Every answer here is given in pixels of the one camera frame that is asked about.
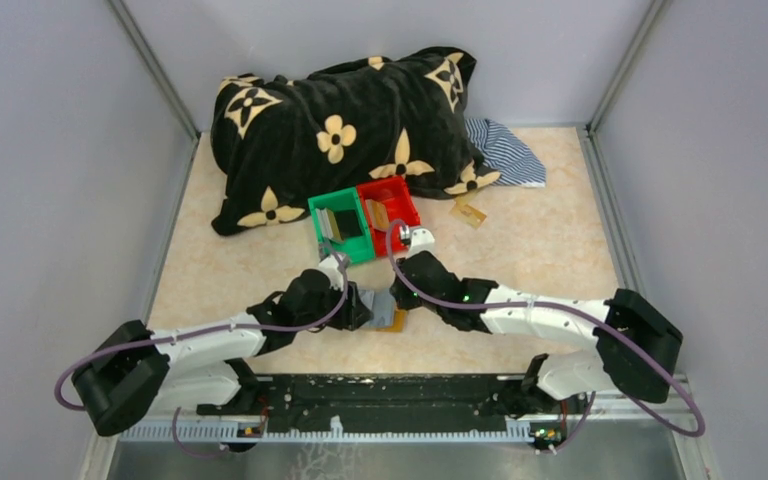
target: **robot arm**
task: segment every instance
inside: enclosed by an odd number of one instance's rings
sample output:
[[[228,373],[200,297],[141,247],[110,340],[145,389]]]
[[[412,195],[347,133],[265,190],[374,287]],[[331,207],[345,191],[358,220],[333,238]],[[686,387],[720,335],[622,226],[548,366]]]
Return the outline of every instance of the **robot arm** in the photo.
[[[135,348],[78,368],[72,383],[102,436],[121,433],[145,415],[170,414],[179,407],[244,413],[255,403],[259,386],[242,359],[292,343],[299,327],[323,318],[338,304],[344,287],[348,308],[341,308],[328,326],[352,328],[368,319],[369,311],[358,301],[356,285],[344,285],[338,259],[329,256],[316,269],[302,272],[286,291],[225,320],[154,332],[139,320],[126,322],[96,351]]]
[[[459,279],[431,253],[434,237],[427,229],[404,230],[400,236],[410,250],[398,261],[399,270],[424,292],[415,293],[397,278],[389,292],[400,309],[424,306],[459,330],[528,334],[578,348],[532,360],[516,393],[527,399],[528,408],[550,411],[576,393],[614,388],[648,402],[666,400],[669,386],[651,367],[576,315],[621,331],[672,374],[681,333],[639,294],[620,289],[610,300],[563,300],[492,280]],[[343,261],[327,257],[286,291],[211,325],[152,332],[138,320],[123,324],[97,349],[116,347],[116,352],[99,354],[72,375],[96,431],[115,435],[145,415],[171,414],[179,407],[200,415],[257,415],[264,386],[243,359],[289,345],[296,332],[332,311],[336,314],[323,326],[354,330],[371,318],[357,286],[345,284]],[[346,300],[337,310],[343,291]]]
[[[567,300],[524,293],[492,280],[458,279],[434,257],[431,232],[415,228],[401,232],[401,238],[410,249],[398,261],[399,269],[418,290],[444,305],[422,298],[397,277],[390,292],[399,308],[424,306],[462,331],[533,335],[578,348],[535,357],[524,380],[533,393],[560,401],[577,393],[619,389],[639,400],[666,401],[669,385],[637,354],[580,315],[614,327],[672,374],[682,334],[638,293],[618,289],[612,299]]]

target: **gray wall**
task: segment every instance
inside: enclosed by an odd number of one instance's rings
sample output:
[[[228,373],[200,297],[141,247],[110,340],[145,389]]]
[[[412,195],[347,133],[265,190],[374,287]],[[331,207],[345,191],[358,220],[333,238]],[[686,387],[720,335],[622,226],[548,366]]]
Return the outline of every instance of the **gray wall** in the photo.
[[[599,138],[725,478],[768,478],[768,2],[675,2]]]
[[[457,45],[478,58],[468,113],[590,120],[649,0],[129,0],[200,129],[223,76],[290,78]]]
[[[140,315],[189,151],[104,2],[0,1],[0,479],[76,475],[54,381]]]

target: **white plastic casing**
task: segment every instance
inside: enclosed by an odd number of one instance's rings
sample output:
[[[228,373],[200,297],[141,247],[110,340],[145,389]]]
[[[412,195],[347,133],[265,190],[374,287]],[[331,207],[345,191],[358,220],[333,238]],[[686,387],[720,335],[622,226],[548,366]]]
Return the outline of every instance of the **white plastic casing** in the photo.
[[[558,303],[604,321],[610,310],[604,300],[544,297],[505,286],[491,290],[485,300],[485,303],[508,302],[527,302],[529,306],[488,309],[481,319],[491,333],[534,335],[581,349],[566,355],[549,355],[538,372],[538,388],[556,400],[581,392],[615,388],[596,352],[598,338],[593,331],[597,327],[569,312],[533,306],[534,302]]]
[[[148,413],[167,413],[178,407],[194,410],[199,404],[228,403],[240,385],[236,373],[225,360],[253,357],[265,340],[260,330],[232,328],[234,325],[257,323],[251,315],[240,313],[227,320],[198,327],[156,331],[152,338],[178,337],[213,326],[226,327],[189,340],[156,346],[161,354],[169,356],[169,373]]]

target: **floor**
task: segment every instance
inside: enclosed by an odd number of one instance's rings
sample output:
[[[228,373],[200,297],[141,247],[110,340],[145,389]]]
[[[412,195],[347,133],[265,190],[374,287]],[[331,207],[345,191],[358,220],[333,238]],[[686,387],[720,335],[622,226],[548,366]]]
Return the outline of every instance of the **floor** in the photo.
[[[453,201],[415,198],[436,255],[458,276],[489,278],[530,293],[595,299],[617,279],[574,128],[514,129],[548,170],[546,188],[488,187],[471,202],[487,214],[477,230],[449,215]],[[173,233],[149,326],[171,329],[229,317],[318,263],[310,219],[216,235],[224,175],[203,137]],[[386,259],[349,269],[368,288],[393,281]],[[569,347],[534,337],[464,333],[424,310],[401,333],[303,332],[282,350],[249,359],[258,373],[523,372],[540,353]]]

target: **black pillow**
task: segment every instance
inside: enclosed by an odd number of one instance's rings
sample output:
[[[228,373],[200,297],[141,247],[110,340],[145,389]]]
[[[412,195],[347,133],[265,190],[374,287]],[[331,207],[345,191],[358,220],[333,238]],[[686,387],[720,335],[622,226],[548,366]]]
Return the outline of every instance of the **black pillow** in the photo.
[[[431,198],[489,185],[464,126],[475,59],[432,47],[397,61],[370,57],[272,82],[222,81],[211,145],[228,176],[212,225],[233,235],[304,218],[307,199],[392,175]]]

